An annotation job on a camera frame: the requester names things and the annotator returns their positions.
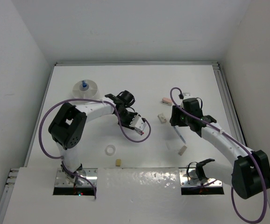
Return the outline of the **clear tape roll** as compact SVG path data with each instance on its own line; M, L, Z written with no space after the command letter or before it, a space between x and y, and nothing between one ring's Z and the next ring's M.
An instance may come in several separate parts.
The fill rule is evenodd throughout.
M112 156L115 154L115 151L116 151L116 148L114 145L108 145L106 148L105 148L105 153L106 155L108 156Z

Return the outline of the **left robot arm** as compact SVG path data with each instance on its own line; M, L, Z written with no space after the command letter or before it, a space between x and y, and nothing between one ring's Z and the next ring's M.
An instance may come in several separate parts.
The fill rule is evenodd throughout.
M85 124L99 117L116 114L119 124L130 130L136 130L132 124L138 113L128 111L135 97L127 90L117 96L105 95L102 100L93 100L81 105L65 102L60 107L48 128L52 139L57 143L63 167L69 176L82 169L76 145L81 140Z

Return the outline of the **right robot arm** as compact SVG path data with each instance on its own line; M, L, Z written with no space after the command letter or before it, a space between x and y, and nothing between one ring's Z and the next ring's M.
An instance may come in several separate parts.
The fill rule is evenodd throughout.
M210 115L203 115L199 102L187 98L180 106L173 105L170 119L172 126L189 127L199 137L211 143L230 162L231 168L225 168L214 159L198 162L192 177L204 182L206 179L218 179L228 185L243 199L248 199L263 191L265 184L270 189L270 164L267 154L240 146L231 136L222 131L217 121Z

